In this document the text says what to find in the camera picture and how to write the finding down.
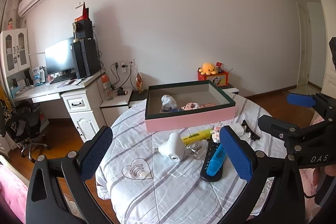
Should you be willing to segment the person's right hand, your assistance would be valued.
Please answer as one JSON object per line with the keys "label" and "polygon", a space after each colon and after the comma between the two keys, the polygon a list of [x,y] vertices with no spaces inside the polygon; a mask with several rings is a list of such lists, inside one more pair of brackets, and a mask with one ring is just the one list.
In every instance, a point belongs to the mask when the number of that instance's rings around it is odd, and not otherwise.
{"label": "person's right hand", "polygon": [[313,186],[317,186],[321,176],[328,175],[335,177],[336,176],[336,165],[328,165],[323,168],[315,168],[313,171]]}

